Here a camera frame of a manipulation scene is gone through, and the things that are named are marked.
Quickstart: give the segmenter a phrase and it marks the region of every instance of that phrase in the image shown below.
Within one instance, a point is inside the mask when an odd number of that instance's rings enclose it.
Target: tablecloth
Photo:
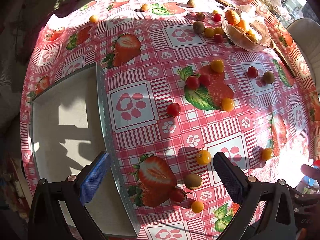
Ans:
[[[113,141],[126,185],[139,185],[132,174],[145,154],[163,158],[180,184],[188,173],[199,174],[203,180],[201,188],[185,189],[191,192],[188,198],[204,202],[201,213],[194,213],[188,202],[177,205],[167,200],[155,208],[134,205],[142,224],[138,239],[212,239],[223,230],[227,216],[234,215],[237,205],[212,163],[196,163],[199,149],[212,155],[222,151],[247,175],[270,182],[282,178],[291,186],[301,179],[302,163],[320,159],[320,104],[314,83],[299,49],[279,21],[258,0],[227,0],[237,5],[251,3],[265,17],[273,40],[297,72],[296,79],[271,49],[247,52],[227,39],[215,43],[194,34],[197,12],[204,12],[206,27],[218,27],[221,23],[213,21],[212,11],[222,12],[223,6],[213,0],[195,0],[197,6],[189,8],[187,1],[96,0],[65,18],[51,17],[31,56],[21,100],[21,150],[32,194],[37,176],[31,151],[30,101],[92,62],[105,70]],[[151,5],[147,12],[140,9],[145,3]],[[91,15],[98,16],[98,23],[89,22]],[[225,75],[217,82],[219,86],[208,90],[211,95],[232,94],[236,106],[231,112],[184,89],[184,74],[201,73],[215,59],[223,60]],[[257,78],[248,78],[249,66],[259,70]],[[265,71],[275,74],[273,84],[261,79]],[[166,114],[171,102],[181,106],[176,118]],[[275,134],[275,125],[281,135]],[[271,147],[275,156],[261,162],[262,147]],[[259,218],[263,205],[259,204],[252,221]],[[215,215],[217,209],[225,220]]]

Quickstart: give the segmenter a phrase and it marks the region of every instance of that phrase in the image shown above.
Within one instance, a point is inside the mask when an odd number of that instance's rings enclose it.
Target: red tomato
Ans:
[[[176,117],[180,114],[181,107],[178,103],[171,103],[167,107],[167,115],[170,117]]]
[[[254,66],[248,68],[247,74],[250,78],[256,78],[259,75],[258,70]]]
[[[186,197],[187,193],[182,188],[173,188],[172,191],[169,193],[169,198],[178,203],[184,201]]]
[[[223,42],[223,36],[221,34],[215,34],[213,36],[213,40],[217,43],[222,43]]]
[[[216,13],[216,14],[213,16],[213,20],[214,20],[215,22],[221,22],[221,14]]]
[[[210,86],[211,84],[211,76],[209,74],[202,74],[200,77],[199,77],[199,82],[201,85],[207,87],[207,86]]]
[[[186,80],[186,85],[192,90],[196,90],[200,87],[200,81],[197,76],[189,76]]]

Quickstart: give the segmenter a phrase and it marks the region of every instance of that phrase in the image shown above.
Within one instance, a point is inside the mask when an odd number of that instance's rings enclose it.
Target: screw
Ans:
[[[76,180],[76,175],[70,175],[69,177],[68,177],[68,181],[75,181]]]
[[[42,185],[42,184],[44,184],[45,183],[45,179],[40,179],[39,181],[38,181],[38,184],[40,184],[40,185]]]
[[[248,180],[249,180],[250,182],[256,182],[256,181],[257,181],[257,178],[256,178],[255,176],[249,176],[249,177],[248,177]]]
[[[285,185],[284,179],[280,179],[280,180],[279,180],[279,184],[282,185],[282,186],[284,186],[284,185]]]

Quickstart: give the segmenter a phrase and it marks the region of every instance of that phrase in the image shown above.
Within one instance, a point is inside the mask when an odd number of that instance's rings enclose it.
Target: bowl of fruit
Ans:
[[[223,31],[231,42],[250,52],[262,51],[271,43],[263,17],[256,16],[254,12],[251,5],[226,7],[221,20]]]

